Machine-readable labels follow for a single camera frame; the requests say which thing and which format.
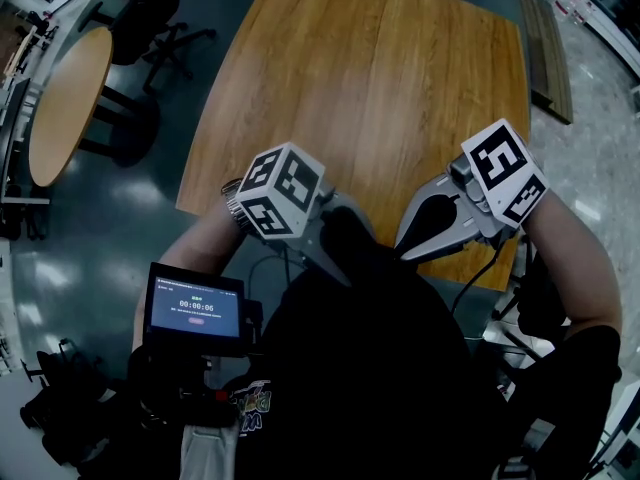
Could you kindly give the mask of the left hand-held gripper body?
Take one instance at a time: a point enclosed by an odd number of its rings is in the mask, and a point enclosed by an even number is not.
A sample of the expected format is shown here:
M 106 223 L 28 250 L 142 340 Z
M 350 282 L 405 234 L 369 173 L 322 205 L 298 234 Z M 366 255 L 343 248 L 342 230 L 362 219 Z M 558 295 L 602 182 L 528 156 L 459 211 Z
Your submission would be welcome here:
M 325 173 L 292 142 L 258 154 L 234 196 L 245 230 L 264 241 L 300 239 L 334 192 Z

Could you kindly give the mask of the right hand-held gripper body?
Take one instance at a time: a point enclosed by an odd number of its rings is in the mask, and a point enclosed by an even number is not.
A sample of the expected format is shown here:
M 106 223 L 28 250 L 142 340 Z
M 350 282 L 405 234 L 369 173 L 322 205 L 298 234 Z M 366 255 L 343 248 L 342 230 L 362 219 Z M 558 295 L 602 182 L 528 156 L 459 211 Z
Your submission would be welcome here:
M 462 150 L 447 172 L 469 205 L 480 240 L 496 248 L 521 227 L 547 192 L 548 181 L 504 118 L 463 142 Z

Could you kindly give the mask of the person's left forearm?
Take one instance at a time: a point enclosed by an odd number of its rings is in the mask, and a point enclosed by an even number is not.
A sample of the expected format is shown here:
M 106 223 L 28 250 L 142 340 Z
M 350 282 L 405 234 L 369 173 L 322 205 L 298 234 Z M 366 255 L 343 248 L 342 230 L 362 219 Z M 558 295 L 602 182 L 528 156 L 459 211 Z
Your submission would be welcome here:
M 241 245 L 245 233 L 226 199 L 216 202 L 160 257 L 159 264 L 219 276 Z

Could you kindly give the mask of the person's right forearm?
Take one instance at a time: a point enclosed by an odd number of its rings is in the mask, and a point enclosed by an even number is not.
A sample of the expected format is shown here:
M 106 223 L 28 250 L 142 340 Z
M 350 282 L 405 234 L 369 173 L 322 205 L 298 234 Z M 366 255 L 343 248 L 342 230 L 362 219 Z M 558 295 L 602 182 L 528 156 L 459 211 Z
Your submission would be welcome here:
M 558 291 L 570 321 L 568 334 L 598 326 L 621 332 L 621 297 L 610 257 L 555 192 L 545 192 L 523 222 L 523 229 Z

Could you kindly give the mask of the silver wrist watch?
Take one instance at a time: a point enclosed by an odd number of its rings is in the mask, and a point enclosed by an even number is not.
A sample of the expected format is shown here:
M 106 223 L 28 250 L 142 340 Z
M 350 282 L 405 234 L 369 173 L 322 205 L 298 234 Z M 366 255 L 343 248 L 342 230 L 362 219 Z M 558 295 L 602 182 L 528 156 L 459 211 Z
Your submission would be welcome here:
M 221 188 L 221 195 L 223 196 L 226 206 L 230 212 L 232 219 L 238 225 L 240 230 L 245 234 L 248 234 L 251 229 L 251 223 L 238 202 L 236 196 L 242 183 L 241 178 L 236 178 L 225 183 Z

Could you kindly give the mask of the person's black shirt torso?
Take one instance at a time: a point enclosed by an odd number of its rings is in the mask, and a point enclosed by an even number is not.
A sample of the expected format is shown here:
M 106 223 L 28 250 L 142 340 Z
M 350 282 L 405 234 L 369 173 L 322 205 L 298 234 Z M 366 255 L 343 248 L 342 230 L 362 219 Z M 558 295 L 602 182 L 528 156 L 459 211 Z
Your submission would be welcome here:
M 229 382 L 241 415 L 234 480 L 582 480 L 619 374 L 619 334 L 592 327 L 525 369 L 510 398 L 418 276 L 347 288 L 307 271 L 264 353 Z

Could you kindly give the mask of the black monitor with lit screen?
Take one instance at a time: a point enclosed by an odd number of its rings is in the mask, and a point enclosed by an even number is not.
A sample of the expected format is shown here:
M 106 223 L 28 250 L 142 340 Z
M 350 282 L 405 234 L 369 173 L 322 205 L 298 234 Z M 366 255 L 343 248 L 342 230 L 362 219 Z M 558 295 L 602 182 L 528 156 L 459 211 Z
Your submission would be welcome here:
M 142 343 L 153 351 L 241 358 L 260 353 L 262 304 L 244 282 L 150 265 Z

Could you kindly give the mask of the black office chair with coat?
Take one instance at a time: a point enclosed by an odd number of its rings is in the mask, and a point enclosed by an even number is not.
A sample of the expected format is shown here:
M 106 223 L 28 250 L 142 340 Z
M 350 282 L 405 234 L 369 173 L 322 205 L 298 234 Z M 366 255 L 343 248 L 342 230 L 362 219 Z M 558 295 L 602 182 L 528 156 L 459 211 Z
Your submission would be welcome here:
M 98 2 L 80 19 L 77 30 L 83 31 L 90 22 L 105 25 L 113 39 L 112 63 L 129 66 L 139 59 L 149 63 L 151 69 L 143 83 L 143 90 L 152 94 L 152 82 L 167 60 L 186 79 L 193 78 L 193 73 L 178 59 L 176 50 L 201 37 L 216 37 L 214 29 L 202 29 L 180 37 L 178 34 L 186 31 L 188 24 L 170 22 L 179 4 L 180 0 L 127 0 L 124 8 L 111 17 L 100 11 L 103 3 Z

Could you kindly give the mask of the round wooden table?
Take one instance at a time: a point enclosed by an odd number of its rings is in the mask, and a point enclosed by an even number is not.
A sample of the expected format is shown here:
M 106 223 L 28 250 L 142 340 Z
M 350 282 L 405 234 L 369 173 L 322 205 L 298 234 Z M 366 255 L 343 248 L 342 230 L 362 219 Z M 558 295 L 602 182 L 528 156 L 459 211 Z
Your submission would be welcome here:
M 138 101 L 106 85 L 113 50 L 111 31 L 95 28 L 66 52 L 49 77 L 29 139 L 30 174 L 38 186 L 56 182 L 77 150 L 133 164 L 153 143 L 160 117 L 157 102 Z M 124 132 L 126 141 L 89 139 L 92 120 Z

